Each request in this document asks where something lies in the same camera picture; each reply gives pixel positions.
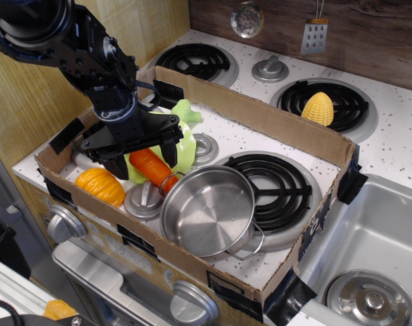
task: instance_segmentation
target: burner knob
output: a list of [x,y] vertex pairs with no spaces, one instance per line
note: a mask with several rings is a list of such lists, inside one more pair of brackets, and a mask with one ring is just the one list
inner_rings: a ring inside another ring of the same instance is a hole
[[276,83],[288,76],[287,66],[273,55],[267,60],[260,61],[252,68],[252,76],[264,83]]
[[146,181],[126,192],[124,208],[141,221],[151,221],[159,218],[163,201],[159,187]]
[[62,243],[69,238],[83,238],[87,232],[82,222],[65,207],[54,204],[50,208],[52,219],[48,226],[48,236],[56,243]]
[[203,325],[219,315],[215,302],[195,285],[185,280],[175,282],[170,309],[174,320],[183,326]]

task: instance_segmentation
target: cardboard tray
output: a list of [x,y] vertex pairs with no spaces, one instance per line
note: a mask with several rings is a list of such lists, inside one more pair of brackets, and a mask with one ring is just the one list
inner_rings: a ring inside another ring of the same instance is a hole
[[[322,225],[319,223],[319,219],[322,219],[326,213],[331,204],[331,198],[336,198],[340,180],[350,167],[356,146],[349,139],[315,122],[277,110],[259,100],[249,98],[207,81],[162,67],[152,68],[138,77],[138,80],[150,84],[155,79],[182,88],[185,98],[189,99],[192,103],[207,105],[218,111],[221,115],[227,116],[253,130],[262,132],[269,137],[278,139],[282,143],[326,160],[340,168],[333,184],[322,199],[318,210],[293,245],[286,260],[274,272],[264,288],[255,289],[234,276],[220,272],[204,260],[171,243],[121,210],[104,203],[77,187],[74,183],[63,179],[60,176],[60,171],[70,162],[71,146],[66,145],[58,154],[53,147],[47,146],[36,157],[39,170],[46,179],[70,193],[76,207],[81,207],[110,224],[122,225],[127,228],[136,236],[151,244],[156,255],[161,260],[174,266],[177,270],[206,285],[208,284],[208,275],[212,273],[217,276],[218,282],[220,282],[219,280],[222,281],[220,285],[223,287],[231,288],[231,285],[233,285],[238,289],[243,289],[243,296],[264,304],[267,297],[276,290],[287,272],[292,270],[293,266],[301,259],[301,255],[311,242],[312,236],[316,234],[315,231],[318,226]],[[148,94],[148,90],[138,91],[139,98],[144,98]],[[86,111],[79,119],[85,129],[89,129],[97,122],[92,110]]]

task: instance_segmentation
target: wood panel backsplash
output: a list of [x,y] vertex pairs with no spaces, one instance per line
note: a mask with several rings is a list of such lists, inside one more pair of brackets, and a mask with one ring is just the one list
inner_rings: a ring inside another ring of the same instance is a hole
[[252,39],[230,26],[241,2],[189,0],[191,28],[412,90],[412,0],[325,0],[326,51],[308,55],[301,55],[301,42],[315,0],[255,0],[265,22]]

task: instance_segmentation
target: stainless steel pot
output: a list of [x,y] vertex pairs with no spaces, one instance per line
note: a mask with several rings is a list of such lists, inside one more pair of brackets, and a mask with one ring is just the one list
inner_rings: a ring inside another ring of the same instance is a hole
[[250,240],[255,198],[249,181],[228,166],[205,166],[182,177],[165,197],[162,234],[198,257],[236,255]]

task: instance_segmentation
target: yellow corn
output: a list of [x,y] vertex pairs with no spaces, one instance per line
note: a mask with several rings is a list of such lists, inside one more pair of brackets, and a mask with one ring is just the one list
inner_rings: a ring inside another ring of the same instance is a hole
[[315,93],[305,104],[301,116],[329,126],[334,119],[333,102],[324,92]]

